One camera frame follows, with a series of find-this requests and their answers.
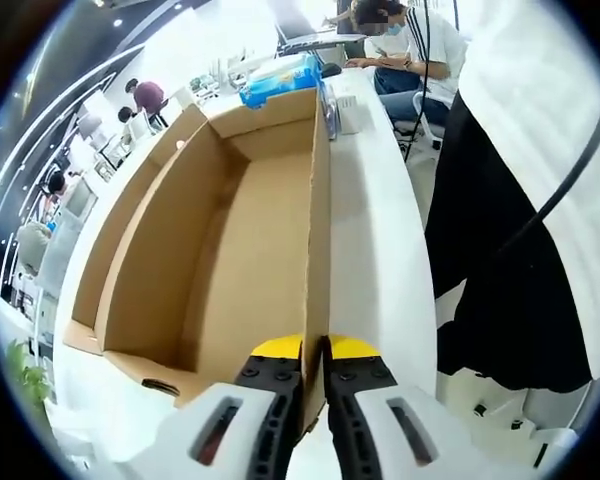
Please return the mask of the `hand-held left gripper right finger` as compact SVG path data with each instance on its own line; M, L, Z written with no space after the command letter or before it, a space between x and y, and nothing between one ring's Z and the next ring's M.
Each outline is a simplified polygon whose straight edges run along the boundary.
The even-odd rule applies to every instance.
M328 427L344 479L488 479L495 467L434 397L400 385L377 350L321 338Z

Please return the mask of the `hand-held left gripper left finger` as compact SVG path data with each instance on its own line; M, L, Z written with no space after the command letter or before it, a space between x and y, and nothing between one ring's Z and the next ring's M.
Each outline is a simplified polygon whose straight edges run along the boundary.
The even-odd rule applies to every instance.
M168 417L117 479L283 479L301 436L301 335L256 347L233 383Z

